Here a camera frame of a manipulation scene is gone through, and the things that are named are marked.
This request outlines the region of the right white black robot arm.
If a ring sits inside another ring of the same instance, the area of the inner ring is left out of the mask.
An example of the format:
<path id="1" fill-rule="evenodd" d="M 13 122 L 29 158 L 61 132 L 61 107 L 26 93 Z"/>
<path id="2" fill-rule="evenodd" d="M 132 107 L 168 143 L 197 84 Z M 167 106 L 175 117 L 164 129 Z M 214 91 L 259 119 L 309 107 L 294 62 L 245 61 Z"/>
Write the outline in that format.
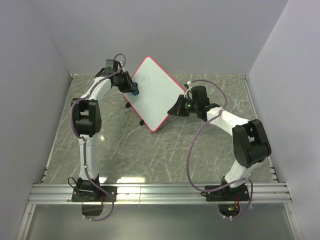
<path id="1" fill-rule="evenodd" d="M 247 120 L 238 117 L 226 111 L 223 106 L 209 103 L 208 99 L 199 101 L 195 98 L 187 98 L 181 94 L 167 113 L 178 117 L 187 117 L 192 113 L 204 121 L 204 124 L 197 130 L 192 139 L 186 159 L 187 179 L 190 185 L 197 191 L 203 193 L 220 191 L 224 199 L 232 200 L 238 195 L 239 190 L 245 182 L 249 180 L 251 172 L 272 153 L 271 145 L 260 120 Z M 189 164 L 196 139 L 200 132 L 209 124 L 231 135 L 235 162 L 229 172 L 222 178 L 221 186 L 214 189 L 201 189 L 192 181 Z"/>

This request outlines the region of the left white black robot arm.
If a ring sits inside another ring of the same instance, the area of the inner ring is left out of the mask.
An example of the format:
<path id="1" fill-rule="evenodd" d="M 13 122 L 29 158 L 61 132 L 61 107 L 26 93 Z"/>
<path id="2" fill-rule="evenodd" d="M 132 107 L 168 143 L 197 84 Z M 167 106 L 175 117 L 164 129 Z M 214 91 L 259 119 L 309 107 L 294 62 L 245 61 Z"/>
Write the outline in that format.
<path id="1" fill-rule="evenodd" d="M 70 124 L 80 149 L 80 173 L 73 189 L 89 201 L 96 201 L 103 194 L 96 158 L 96 142 L 102 128 L 99 101 L 113 87 L 121 93 L 139 94 L 138 84 L 124 70 L 124 65 L 115 59 L 106 60 L 105 67 L 95 75 L 89 89 L 71 101 Z"/>

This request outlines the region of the pink framed whiteboard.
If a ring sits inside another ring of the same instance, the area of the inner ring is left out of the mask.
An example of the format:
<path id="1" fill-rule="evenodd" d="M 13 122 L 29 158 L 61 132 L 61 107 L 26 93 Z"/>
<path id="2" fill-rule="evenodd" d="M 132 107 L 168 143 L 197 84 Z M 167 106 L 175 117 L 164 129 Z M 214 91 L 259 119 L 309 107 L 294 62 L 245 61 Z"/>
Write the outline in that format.
<path id="1" fill-rule="evenodd" d="M 151 132 L 156 132 L 168 118 L 168 110 L 184 95 L 184 88 L 152 57 L 147 56 L 131 77 L 139 94 L 123 96 Z"/>

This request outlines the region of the blue whiteboard eraser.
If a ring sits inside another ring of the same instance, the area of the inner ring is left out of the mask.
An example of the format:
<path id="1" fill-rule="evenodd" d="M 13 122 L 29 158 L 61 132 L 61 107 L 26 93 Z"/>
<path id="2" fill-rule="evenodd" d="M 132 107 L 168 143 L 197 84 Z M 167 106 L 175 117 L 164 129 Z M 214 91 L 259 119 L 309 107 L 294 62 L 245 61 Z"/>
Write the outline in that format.
<path id="1" fill-rule="evenodd" d="M 138 95 L 138 94 L 140 93 L 137 82 L 133 82 L 132 88 L 133 88 L 132 94 L 133 94 L 134 96 L 136 96 L 136 95 Z"/>

